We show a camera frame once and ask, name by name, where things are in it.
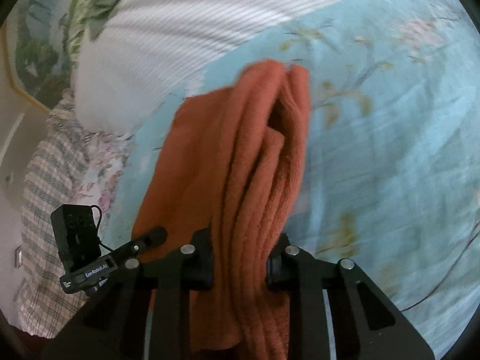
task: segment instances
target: checkered cloth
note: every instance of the checkered cloth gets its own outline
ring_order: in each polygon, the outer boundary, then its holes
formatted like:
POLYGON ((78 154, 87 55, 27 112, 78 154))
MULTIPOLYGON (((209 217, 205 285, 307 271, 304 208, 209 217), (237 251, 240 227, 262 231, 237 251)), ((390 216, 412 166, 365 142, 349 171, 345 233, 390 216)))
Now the checkered cloth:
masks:
POLYGON ((60 287, 59 278, 65 271, 50 214, 71 200, 75 181, 88 169, 89 134, 75 118, 70 91, 64 92, 46 124, 48 135, 38 145, 25 177, 22 256, 26 276, 15 301, 21 328, 52 338, 86 300, 83 293, 67 295, 60 287))

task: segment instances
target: yellow edge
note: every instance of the yellow edge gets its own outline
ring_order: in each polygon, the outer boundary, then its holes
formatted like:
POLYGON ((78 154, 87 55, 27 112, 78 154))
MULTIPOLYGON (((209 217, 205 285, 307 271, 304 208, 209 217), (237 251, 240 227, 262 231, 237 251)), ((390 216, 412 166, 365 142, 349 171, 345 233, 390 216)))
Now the yellow edge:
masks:
POLYGON ((30 104, 33 104, 35 105, 36 107, 40 108, 43 112, 45 112, 46 114, 48 114, 51 109, 46 107, 45 105, 43 105, 42 103, 40 103, 37 99, 35 99, 34 97, 30 96, 28 93, 25 93, 23 90, 20 90, 18 89, 16 86, 15 86, 15 81, 14 81, 14 77, 11 73, 11 69, 10 69, 10 62, 8 60, 8 46, 7 46, 7 28, 6 28, 6 24, 3 25, 1 28, 0 28, 0 37, 1 37, 1 42, 2 42, 2 49, 3 49, 3 61, 5 63, 5 70, 7 72, 7 77, 8 77, 8 82, 9 82, 9 86, 11 88, 12 91, 14 91, 17 95, 21 96, 22 98, 24 98, 25 100, 27 100, 27 102, 29 102, 30 104))

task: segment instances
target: folded orange towel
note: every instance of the folded orange towel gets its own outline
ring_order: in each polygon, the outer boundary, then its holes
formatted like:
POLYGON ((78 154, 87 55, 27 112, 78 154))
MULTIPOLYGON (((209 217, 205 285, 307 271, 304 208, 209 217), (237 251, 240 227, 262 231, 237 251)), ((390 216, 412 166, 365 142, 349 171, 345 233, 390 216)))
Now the folded orange towel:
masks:
POLYGON ((266 289, 266 260, 299 191, 309 110, 307 70, 266 60, 177 111, 132 236, 167 229, 151 261, 211 225, 214 288, 191 296, 193 351, 287 358, 288 299, 266 289))

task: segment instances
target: black cable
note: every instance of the black cable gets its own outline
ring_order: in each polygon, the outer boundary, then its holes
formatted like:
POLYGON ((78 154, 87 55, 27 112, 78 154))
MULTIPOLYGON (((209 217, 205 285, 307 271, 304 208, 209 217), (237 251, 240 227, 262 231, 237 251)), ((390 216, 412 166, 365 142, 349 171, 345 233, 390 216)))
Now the black cable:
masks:
MULTIPOLYGON (((102 221, 102 209, 100 207, 98 207, 96 204, 93 204, 90 206, 90 208, 96 208, 98 210, 98 213, 100 214, 100 218, 98 219, 98 222, 97 222, 97 232, 98 232, 98 229, 100 228, 100 222, 102 221)), ((113 251, 113 249, 109 248, 108 246, 104 245, 102 243, 102 241, 100 240, 100 238, 98 238, 98 244, 100 246, 103 246, 105 249, 107 249, 108 251, 113 251)))
POLYGON ((430 296, 432 296, 436 290, 438 290, 438 288, 440 288, 440 286, 445 282, 445 280, 448 278, 448 276, 450 276, 450 274, 452 273, 453 269, 456 267, 456 265, 458 264, 458 262, 460 261, 460 259, 462 258, 462 256, 465 254, 465 252, 467 251, 467 249, 470 247, 470 245, 472 244, 472 242, 479 236, 480 234, 480 231, 477 231, 477 233, 472 237, 473 233, 475 232, 475 230, 477 229, 477 227, 480 225, 480 221, 477 222, 474 227, 472 228, 472 231, 470 232, 470 240, 468 241, 468 243, 465 245, 465 247, 463 248, 462 252, 459 254, 459 256, 457 257, 457 259, 454 261, 454 263, 452 264, 452 266, 450 267, 450 269, 448 270, 448 272, 446 273, 446 275, 443 277, 442 280, 440 280, 440 282, 433 288, 433 290, 431 290, 426 296, 424 296, 422 299, 420 299, 418 302, 412 304, 411 306, 408 306, 406 307, 405 309, 402 309, 400 310, 401 312, 404 312, 404 311, 408 311, 410 309, 413 309, 414 307, 418 306, 421 302, 424 302, 425 300, 427 300, 430 296))

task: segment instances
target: round metal bolt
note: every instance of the round metal bolt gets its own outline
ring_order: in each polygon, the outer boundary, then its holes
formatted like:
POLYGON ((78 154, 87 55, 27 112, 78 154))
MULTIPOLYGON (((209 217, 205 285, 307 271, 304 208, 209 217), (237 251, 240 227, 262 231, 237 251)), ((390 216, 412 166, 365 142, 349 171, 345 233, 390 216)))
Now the round metal bolt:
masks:
POLYGON ((343 259, 340 261, 340 265, 345 269, 352 269, 355 266, 355 263, 351 259, 343 259))
POLYGON ((181 251, 183 254, 192 254, 192 253, 195 251, 195 246, 190 245, 190 244, 186 244, 186 245, 183 245, 183 246, 180 248, 180 251, 181 251))
POLYGON ((140 262, 138 262, 137 259, 128 259, 127 261, 125 261, 125 268, 127 269, 135 269, 138 268, 139 265, 140 262))
POLYGON ((288 245, 285 248, 285 253, 290 255, 290 256, 296 256, 297 254, 300 253, 300 249, 296 247, 295 245, 288 245))

